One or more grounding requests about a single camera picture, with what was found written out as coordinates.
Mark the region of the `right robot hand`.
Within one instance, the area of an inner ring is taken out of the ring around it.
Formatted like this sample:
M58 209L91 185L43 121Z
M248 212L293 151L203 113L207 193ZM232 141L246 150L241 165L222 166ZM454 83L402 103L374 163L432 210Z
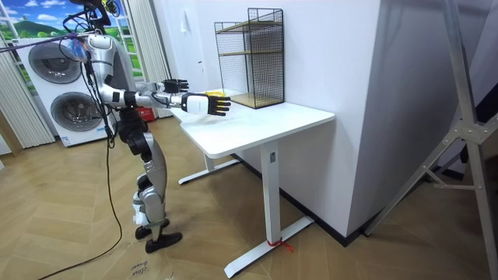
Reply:
M226 116L230 110L229 97L186 93L181 97L181 109L189 114Z

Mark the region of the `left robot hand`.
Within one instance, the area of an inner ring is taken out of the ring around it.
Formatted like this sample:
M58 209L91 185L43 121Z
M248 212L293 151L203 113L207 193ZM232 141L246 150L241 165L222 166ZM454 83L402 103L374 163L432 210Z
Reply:
M183 79L166 79L163 80L165 93L186 93L189 89L187 80Z

